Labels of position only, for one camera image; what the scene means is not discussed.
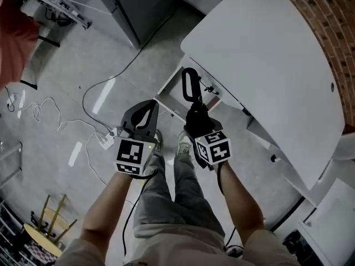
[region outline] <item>forearm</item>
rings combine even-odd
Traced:
[[[242,243],[257,229],[263,229],[260,207],[240,182],[228,162],[221,168],[221,187],[225,200]]]
[[[85,215],[81,237],[92,242],[106,255],[116,229],[132,178],[116,172]]]

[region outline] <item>white table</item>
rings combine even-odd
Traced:
[[[344,117],[323,50],[291,1],[223,0],[181,48],[253,115],[312,188]]]

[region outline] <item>concrete floor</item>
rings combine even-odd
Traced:
[[[151,99],[175,70],[183,56],[180,43],[199,21],[200,18],[188,10],[178,9],[129,69],[116,78],[97,117],[114,127],[120,124],[128,108]],[[60,48],[41,44],[24,72],[24,80],[34,81],[35,78],[38,91],[20,83],[11,84],[8,88],[12,93],[25,92],[24,107],[34,101],[42,103],[51,97],[60,109],[61,122],[82,119],[106,134],[100,124],[85,115],[82,109],[83,94],[91,85],[120,72],[137,50],[125,47],[93,28],[83,30],[79,25],[61,32],[61,38]],[[101,84],[88,93],[85,98],[88,111],[93,108],[103,87],[104,84]],[[43,105],[42,120],[38,123],[32,116],[32,109],[23,111],[19,117],[17,112],[10,113],[6,108],[7,99],[6,91],[2,90],[0,139],[4,147],[16,139],[23,143],[23,172],[2,188],[1,196],[24,222],[29,222],[31,211],[40,215],[47,195],[51,196],[50,207],[56,208],[62,195],[66,194],[68,200],[61,214],[68,222],[78,219],[78,223],[63,238],[63,242],[68,244],[78,237],[86,211],[104,188],[88,166],[85,152],[85,144],[93,128],[76,122],[57,131],[58,112],[50,101]],[[234,157],[230,160],[231,166],[261,206],[267,223],[272,224],[300,197],[281,176],[281,172],[290,167],[283,162],[270,161],[269,152],[246,130],[248,117],[240,110],[221,104],[211,116],[223,124],[232,140]],[[174,158],[176,141],[182,127],[182,122],[169,113],[159,116],[158,129],[163,133],[163,154],[167,163],[166,179],[173,197],[173,170],[168,162]],[[70,167],[68,161],[77,142],[83,146],[74,166]],[[108,182],[114,173],[112,160],[116,151],[104,151],[95,137],[88,144],[88,151],[92,167],[103,181]],[[16,157],[14,155],[0,163],[0,179],[4,179],[16,167]],[[199,167],[196,173],[205,197],[224,227],[228,239],[233,226],[216,176]],[[124,258],[121,233],[132,208],[130,202],[137,199],[141,187],[141,181],[133,181],[110,245],[107,265],[118,265]],[[128,248],[132,238],[131,228],[132,220],[125,236]],[[232,243],[240,244],[237,234]]]

